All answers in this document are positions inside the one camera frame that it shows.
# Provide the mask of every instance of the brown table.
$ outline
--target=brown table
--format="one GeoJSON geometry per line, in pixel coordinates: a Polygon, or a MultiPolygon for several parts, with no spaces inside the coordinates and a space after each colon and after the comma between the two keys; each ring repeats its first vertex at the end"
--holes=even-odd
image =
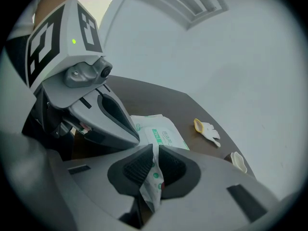
{"type": "MultiPolygon", "coordinates": [[[[222,127],[186,93],[116,76],[110,76],[107,85],[120,98],[130,115],[162,114],[168,117],[174,123],[191,151],[222,159],[231,152],[238,152],[242,155],[222,127]],[[208,141],[195,131],[193,126],[195,118],[214,126],[220,135],[220,148],[217,148],[213,142],[208,141]]],[[[91,143],[83,139],[80,133],[75,135],[73,159],[98,156],[116,151],[112,148],[102,148],[91,143]]],[[[248,169],[247,173],[254,176],[245,158],[244,160],[248,169]]]]}

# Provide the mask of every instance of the gray plastic housing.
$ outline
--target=gray plastic housing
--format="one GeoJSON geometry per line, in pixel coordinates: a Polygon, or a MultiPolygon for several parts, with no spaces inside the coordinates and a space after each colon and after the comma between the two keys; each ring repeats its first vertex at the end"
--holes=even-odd
{"type": "Polygon", "coordinates": [[[68,87],[88,87],[93,84],[102,84],[110,74],[112,65],[100,57],[93,65],[81,62],[68,68],[64,76],[64,83],[68,87]]]}
{"type": "MultiPolygon", "coordinates": [[[[46,152],[32,138],[0,133],[0,140],[0,160],[9,184],[27,210],[47,227],[79,231],[100,231],[102,227],[106,230],[137,230],[118,220],[130,211],[134,198],[119,194],[109,182],[107,171],[114,162],[142,150],[143,146],[63,162],[56,151],[46,152]],[[24,165],[31,167],[25,170],[24,165]],[[69,170],[79,166],[89,169],[70,174],[69,170]]],[[[162,224],[166,230],[204,230],[205,227],[209,231],[265,230],[282,217],[294,199],[278,202],[255,178],[227,161],[168,148],[195,161],[201,170],[201,178],[186,196],[163,200],[141,230],[157,230],[162,224]],[[253,223],[227,191],[228,187],[238,184],[268,211],[253,223]]]]}
{"type": "Polygon", "coordinates": [[[73,117],[92,128],[85,135],[87,140],[122,150],[139,144],[139,135],[128,112],[107,85],[83,96],[82,101],[77,100],[68,110],[73,117]],[[105,100],[108,107],[102,105],[105,100]]]}

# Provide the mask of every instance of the white glove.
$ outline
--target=white glove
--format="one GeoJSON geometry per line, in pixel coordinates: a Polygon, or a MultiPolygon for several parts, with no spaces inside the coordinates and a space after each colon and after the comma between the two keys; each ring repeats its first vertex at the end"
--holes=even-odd
{"type": "Polygon", "coordinates": [[[201,133],[209,141],[214,142],[217,147],[220,147],[220,143],[215,140],[215,139],[220,139],[220,136],[218,132],[214,130],[213,125],[207,122],[201,122],[198,119],[195,119],[193,123],[194,123],[194,129],[196,129],[197,132],[201,133]]]}

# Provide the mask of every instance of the black slot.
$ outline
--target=black slot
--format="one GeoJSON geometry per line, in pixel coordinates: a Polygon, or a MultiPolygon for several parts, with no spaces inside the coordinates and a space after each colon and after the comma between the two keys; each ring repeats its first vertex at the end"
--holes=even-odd
{"type": "Polygon", "coordinates": [[[89,103],[87,102],[87,100],[85,100],[84,98],[80,98],[79,100],[80,100],[88,109],[90,109],[90,108],[92,107],[92,105],[89,104],[89,103]]]}
{"type": "Polygon", "coordinates": [[[97,97],[97,104],[103,114],[140,141],[139,134],[130,124],[120,105],[111,96],[96,90],[100,93],[97,97]]]}
{"type": "Polygon", "coordinates": [[[227,191],[250,222],[266,214],[266,209],[242,185],[228,187],[227,191]]]}
{"type": "Polygon", "coordinates": [[[109,92],[110,92],[110,90],[108,89],[108,87],[107,87],[105,84],[103,84],[103,86],[105,86],[105,88],[107,89],[107,91],[109,91],[109,92]]]}
{"type": "Polygon", "coordinates": [[[74,174],[77,174],[77,173],[80,173],[80,172],[83,172],[83,171],[86,171],[86,170],[89,170],[89,169],[91,169],[91,168],[88,165],[82,165],[82,166],[78,166],[78,167],[69,168],[68,172],[71,175],[74,175],[74,174]]]}
{"type": "Polygon", "coordinates": [[[141,194],[139,194],[138,197],[135,197],[130,212],[122,215],[119,218],[119,220],[136,229],[140,229],[143,226],[143,221],[141,218],[141,211],[139,206],[139,202],[141,201],[141,199],[143,199],[141,194]]]}

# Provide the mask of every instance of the white wall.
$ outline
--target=white wall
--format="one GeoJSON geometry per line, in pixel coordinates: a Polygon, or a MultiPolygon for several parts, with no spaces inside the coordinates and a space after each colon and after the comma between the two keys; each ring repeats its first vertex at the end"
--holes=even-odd
{"type": "Polygon", "coordinates": [[[78,0],[94,17],[97,26],[100,27],[103,16],[105,15],[112,0],[78,0]]]}
{"type": "Polygon", "coordinates": [[[146,1],[125,0],[105,39],[107,60],[113,75],[188,93],[283,198],[307,158],[307,46],[277,2],[226,2],[228,12],[186,31],[146,1]]]}

